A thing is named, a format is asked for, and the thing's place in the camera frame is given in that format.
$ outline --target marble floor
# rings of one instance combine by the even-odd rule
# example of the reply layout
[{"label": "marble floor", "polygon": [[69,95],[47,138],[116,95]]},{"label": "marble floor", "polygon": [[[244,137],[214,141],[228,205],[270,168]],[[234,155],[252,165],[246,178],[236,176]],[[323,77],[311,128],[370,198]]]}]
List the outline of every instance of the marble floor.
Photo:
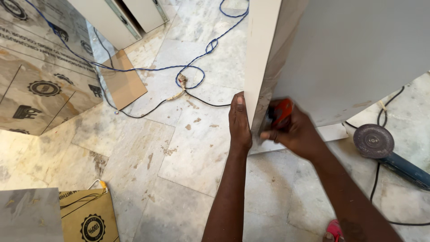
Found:
[{"label": "marble floor", "polygon": [[[135,67],[185,64],[237,21],[219,12],[220,1],[161,2],[170,21],[125,49]],[[246,7],[245,0],[224,3],[229,14]],[[226,104],[243,90],[247,25],[245,19],[220,39],[212,54],[195,63],[206,78],[190,93]],[[95,59],[104,62],[107,53],[92,28],[89,32]],[[102,36],[101,40],[114,54],[112,45]],[[125,111],[141,115],[176,94],[180,90],[174,83],[177,71],[139,71],[148,92]],[[186,70],[185,76],[187,85],[201,78],[195,70]],[[427,172],[429,97],[430,75],[424,74],[388,106],[387,124],[396,140],[395,151]],[[376,103],[349,122],[375,123],[379,108]],[[207,106],[182,95],[141,119],[115,115],[103,102],[39,137],[0,130],[0,189],[86,189],[99,178],[112,192],[122,242],[198,242],[229,150],[227,114],[228,108]],[[347,131],[352,137],[354,129],[347,127]],[[369,195],[376,162],[362,158],[352,138],[328,145]],[[245,193],[245,242],[319,242],[335,218],[312,165],[288,150],[249,156]],[[388,219],[429,222],[429,201],[429,192],[381,168],[374,204]],[[395,228],[407,242],[430,242],[429,226]]]}]

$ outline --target red sandal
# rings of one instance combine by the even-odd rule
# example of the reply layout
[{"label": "red sandal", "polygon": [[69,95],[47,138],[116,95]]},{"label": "red sandal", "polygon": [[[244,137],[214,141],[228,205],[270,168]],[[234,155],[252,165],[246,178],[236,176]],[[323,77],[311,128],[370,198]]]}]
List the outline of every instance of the red sandal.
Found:
[{"label": "red sandal", "polygon": [[333,219],[329,223],[327,226],[327,232],[333,235],[335,242],[338,242],[339,239],[343,239],[345,241],[341,226],[339,225],[339,221],[337,219]]}]

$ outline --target grinding disc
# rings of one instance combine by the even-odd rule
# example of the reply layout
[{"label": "grinding disc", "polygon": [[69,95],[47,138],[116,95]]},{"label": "grinding disc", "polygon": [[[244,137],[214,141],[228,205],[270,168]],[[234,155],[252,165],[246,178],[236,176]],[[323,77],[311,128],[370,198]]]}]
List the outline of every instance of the grinding disc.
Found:
[{"label": "grinding disc", "polygon": [[354,144],[361,155],[373,159],[387,157],[393,152],[393,136],[377,124],[365,124],[354,133]]}]

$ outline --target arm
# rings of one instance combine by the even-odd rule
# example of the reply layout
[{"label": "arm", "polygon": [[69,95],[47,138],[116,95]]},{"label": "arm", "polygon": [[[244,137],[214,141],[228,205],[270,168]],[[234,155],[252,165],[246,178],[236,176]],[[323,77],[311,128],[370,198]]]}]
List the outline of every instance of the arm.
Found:
[{"label": "arm", "polygon": [[309,117],[298,107],[291,114],[289,127],[263,132],[261,138],[282,143],[313,164],[338,217],[345,241],[402,241],[330,152]]},{"label": "arm", "polygon": [[234,95],[230,113],[230,151],[202,242],[241,242],[246,157],[252,146],[243,92]]}]

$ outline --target blue cable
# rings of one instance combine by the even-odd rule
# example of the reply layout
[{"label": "blue cable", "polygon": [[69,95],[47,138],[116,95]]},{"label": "blue cable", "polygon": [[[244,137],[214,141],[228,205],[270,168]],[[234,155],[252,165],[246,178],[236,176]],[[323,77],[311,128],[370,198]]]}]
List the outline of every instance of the blue cable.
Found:
[{"label": "blue cable", "polygon": [[88,63],[91,63],[91,64],[93,64],[93,65],[96,65],[96,66],[98,66],[98,67],[100,67],[100,68],[105,68],[105,69],[109,69],[109,70],[113,70],[113,71],[137,71],[137,70],[142,70],[142,71],[161,71],[161,70],[165,70],[165,69],[169,69],[169,68],[176,68],[176,67],[183,67],[179,72],[178,72],[178,74],[176,75],[176,78],[175,78],[175,83],[176,83],[176,85],[178,86],[178,87],[181,87],[180,85],[179,85],[179,83],[178,83],[178,76],[179,76],[179,74],[181,73],[181,72],[183,72],[186,68],[188,68],[188,67],[192,67],[192,68],[197,68],[198,70],[200,70],[202,73],[203,73],[203,77],[202,77],[202,79],[200,80],[200,82],[199,83],[197,83],[197,85],[195,85],[194,87],[187,87],[187,89],[193,89],[193,88],[196,88],[196,87],[198,87],[202,82],[203,82],[203,80],[205,79],[205,72],[201,69],[201,68],[199,68],[199,67],[196,67],[196,66],[194,66],[194,65],[191,65],[194,61],[196,61],[197,59],[199,59],[199,58],[201,58],[201,57],[203,57],[203,56],[205,56],[205,55],[207,55],[207,54],[210,54],[210,53],[212,53],[213,51],[214,51],[214,49],[218,46],[218,40],[221,38],[221,37],[223,37],[226,33],[228,33],[228,32],[230,32],[230,30],[232,30],[233,28],[235,28],[240,22],[242,22],[242,20],[248,15],[248,13],[249,13],[249,3],[248,3],[248,7],[247,7],[247,9],[246,9],[246,11],[243,13],[243,14],[241,14],[241,15],[237,15],[237,16],[232,16],[232,15],[228,15],[228,14],[226,14],[224,11],[222,11],[222,8],[221,8],[221,6],[222,6],[222,4],[223,4],[223,2],[225,1],[225,0],[222,0],[222,2],[220,3],[220,5],[219,5],[219,10],[221,11],[221,13],[223,13],[225,16],[227,16],[227,17],[231,17],[231,18],[239,18],[239,17],[242,17],[235,25],[233,25],[233,27],[231,27],[230,29],[228,29],[225,33],[223,33],[222,35],[220,35],[218,38],[216,38],[216,39],[213,39],[213,40],[211,40],[210,42],[209,42],[209,44],[206,46],[206,49],[205,49],[205,53],[204,54],[202,54],[202,55],[200,55],[200,56],[198,56],[198,57],[196,57],[196,58],[194,58],[190,63],[188,63],[187,65],[173,65],[173,66],[168,66],[168,67],[164,67],[164,68],[160,68],[160,69],[148,69],[148,68],[132,68],[132,69],[128,69],[128,70],[121,70],[121,69],[115,69],[115,68],[110,68],[110,67],[107,67],[107,66],[105,66],[105,65],[103,65],[103,64],[100,64],[100,63],[97,63],[97,62],[93,62],[93,61],[90,61],[90,60],[87,60],[87,59],[85,59],[85,58],[83,58],[83,57],[81,57],[80,55],[78,55],[78,54],[76,54],[75,52],[73,52],[70,48],[69,48],[69,46],[64,42],[64,40],[61,38],[61,36],[60,36],[60,34],[57,32],[57,31],[55,31],[55,29],[54,29],[54,26],[51,24],[51,22],[49,22],[47,19],[46,19],[46,17],[39,11],[39,9],[38,8],[36,8],[36,6],[34,5],[34,4],[32,4],[32,3],[30,3],[28,0],[25,0],[28,4],[30,4],[39,14],[40,14],[40,16],[42,16],[42,18],[48,23],[48,25],[52,28],[52,30],[54,31],[54,33],[60,38],[60,40],[63,42],[63,44],[67,47],[67,49],[70,51],[70,52],[72,52],[72,54],[74,54],[75,56],[77,56],[77,57],[79,57],[79,58],[81,58],[82,60],[84,60],[85,62],[88,62]]}]

